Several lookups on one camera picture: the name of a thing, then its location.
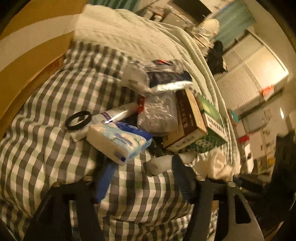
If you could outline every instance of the gingham fabric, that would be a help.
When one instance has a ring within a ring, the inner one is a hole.
[[[107,46],[73,42],[64,66],[15,116],[0,142],[0,208],[1,219],[18,240],[54,182],[76,182],[94,170],[97,150],[86,140],[73,142],[65,121],[81,110],[98,114],[137,101],[137,94],[120,85],[132,60]],[[193,206],[183,199],[171,170],[146,174],[149,159],[149,152],[142,152],[115,171],[105,199],[97,205],[106,240],[182,239]],[[70,213],[79,240],[75,203]]]

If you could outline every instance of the green box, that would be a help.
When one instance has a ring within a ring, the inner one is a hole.
[[[189,148],[204,153],[225,144],[227,137],[221,115],[217,109],[201,94],[198,95],[196,102],[207,129],[207,136],[201,137],[191,144]]]

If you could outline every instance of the blue tissue package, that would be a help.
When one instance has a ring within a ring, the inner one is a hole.
[[[112,161],[124,163],[151,145],[152,135],[125,122],[90,126],[86,140]]]

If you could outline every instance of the plastic bag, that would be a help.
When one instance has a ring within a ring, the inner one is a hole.
[[[165,136],[177,129],[176,95],[173,91],[142,97],[139,106],[139,128],[153,136]]]
[[[130,63],[121,84],[142,96],[176,91],[192,85],[191,75],[178,59]]]

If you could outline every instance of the white tube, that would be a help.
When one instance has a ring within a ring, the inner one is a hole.
[[[138,111],[138,109],[138,104],[136,102],[132,102],[113,108],[111,110],[107,110],[100,114],[93,115],[91,117],[90,123],[88,123],[86,126],[82,127],[77,131],[73,131],[70,135],[74,142],[80,141],[81,139],[86,138],[90,125],[121,121],[135,114]]]
[[[184,164],[193,162],[196,157],[195,151],[189,151],[186,153],[178,154]],[[160,156],[152,158],[147,162],[147,169],[152,175],[159,175],[167,170],[172,169],[172,157],[173,155]]]

